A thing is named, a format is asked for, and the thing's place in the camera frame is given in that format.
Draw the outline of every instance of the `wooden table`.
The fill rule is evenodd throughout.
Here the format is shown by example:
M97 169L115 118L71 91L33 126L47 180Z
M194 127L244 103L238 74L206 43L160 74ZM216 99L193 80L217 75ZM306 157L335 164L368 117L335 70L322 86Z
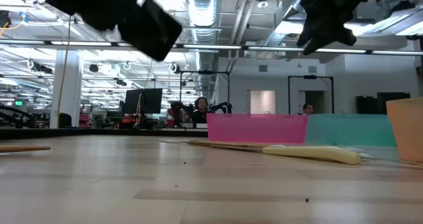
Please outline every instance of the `wooden table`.
M423 223L423 167L351 166L170 140L184 139L0 141L52 147L0 155L1 223ZM391 147L368 150L397 156Z

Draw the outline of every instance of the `teal container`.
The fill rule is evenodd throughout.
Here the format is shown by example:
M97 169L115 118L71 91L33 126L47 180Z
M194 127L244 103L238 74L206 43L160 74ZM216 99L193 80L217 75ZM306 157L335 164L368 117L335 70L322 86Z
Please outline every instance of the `teal container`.
M310 145L396 146L386 115L316 114L308 117Z

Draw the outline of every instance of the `pink container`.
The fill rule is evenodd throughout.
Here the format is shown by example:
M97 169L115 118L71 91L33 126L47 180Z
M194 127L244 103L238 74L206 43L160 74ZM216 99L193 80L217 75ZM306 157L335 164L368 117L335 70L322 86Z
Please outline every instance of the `pink container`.
M305 140L307 116L207 114L207 124L210 141L293 145Z

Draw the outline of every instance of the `man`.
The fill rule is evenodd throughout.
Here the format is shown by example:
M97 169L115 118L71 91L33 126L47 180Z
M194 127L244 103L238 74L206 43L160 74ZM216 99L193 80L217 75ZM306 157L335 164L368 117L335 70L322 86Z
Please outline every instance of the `man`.
M303 106L303 114L304 115L312 115L315 109L313 108L312 104L304 104Z

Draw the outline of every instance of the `person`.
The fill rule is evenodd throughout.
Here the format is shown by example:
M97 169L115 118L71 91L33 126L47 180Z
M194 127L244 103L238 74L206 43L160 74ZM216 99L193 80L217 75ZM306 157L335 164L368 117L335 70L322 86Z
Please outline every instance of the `person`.
M207 123L207 107L208 102L204 97L197 98L195 101L195 111L191 115L191 119L195 124L206 124Z
M303 106L303 114L304 115L312 115L315 109L312 104L304 104Z

